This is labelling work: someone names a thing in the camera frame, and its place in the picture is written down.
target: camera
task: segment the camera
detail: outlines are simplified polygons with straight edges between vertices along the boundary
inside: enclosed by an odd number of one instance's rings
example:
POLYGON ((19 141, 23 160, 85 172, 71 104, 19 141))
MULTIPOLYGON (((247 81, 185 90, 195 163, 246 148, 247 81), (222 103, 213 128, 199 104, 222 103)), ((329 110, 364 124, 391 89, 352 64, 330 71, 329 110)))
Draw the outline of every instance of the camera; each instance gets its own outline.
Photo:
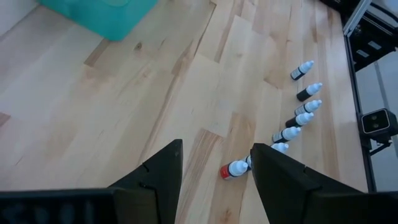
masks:
POLYGON ((362 115, 360 122, 361 134, 379 143, 387 144, 398 134, 397 117, 385 108, 362 115))

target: teal container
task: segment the teal container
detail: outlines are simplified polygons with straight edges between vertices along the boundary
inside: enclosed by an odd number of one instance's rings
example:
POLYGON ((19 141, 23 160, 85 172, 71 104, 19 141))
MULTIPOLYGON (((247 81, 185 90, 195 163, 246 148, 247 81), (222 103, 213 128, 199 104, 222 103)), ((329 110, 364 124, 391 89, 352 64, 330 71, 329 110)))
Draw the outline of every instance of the teal container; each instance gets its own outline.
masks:
POLYGON ((157 0, 39 0, 109 40, 123 40, 157 0))

